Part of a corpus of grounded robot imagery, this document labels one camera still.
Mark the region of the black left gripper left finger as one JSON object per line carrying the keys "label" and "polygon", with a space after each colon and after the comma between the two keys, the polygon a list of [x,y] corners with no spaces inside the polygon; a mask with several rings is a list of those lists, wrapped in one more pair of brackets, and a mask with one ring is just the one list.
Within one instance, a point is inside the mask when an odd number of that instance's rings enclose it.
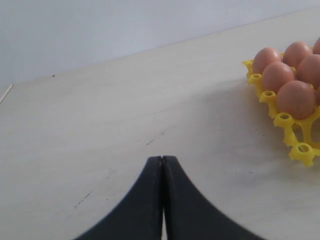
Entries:
{"label": "black left gripper left finger", "polygon": [[138,179],[118,205],[78,240],[160,240],[162,158],[147,159]]}

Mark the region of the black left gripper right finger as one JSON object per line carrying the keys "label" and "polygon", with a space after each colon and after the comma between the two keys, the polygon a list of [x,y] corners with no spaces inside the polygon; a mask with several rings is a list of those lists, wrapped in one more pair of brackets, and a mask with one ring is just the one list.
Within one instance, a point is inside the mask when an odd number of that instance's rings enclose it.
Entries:
{"label": "black left gripper right finger", "polygon": [[259,240],[212,205],[175,156],[162,157],[162,204],[169,240]]}

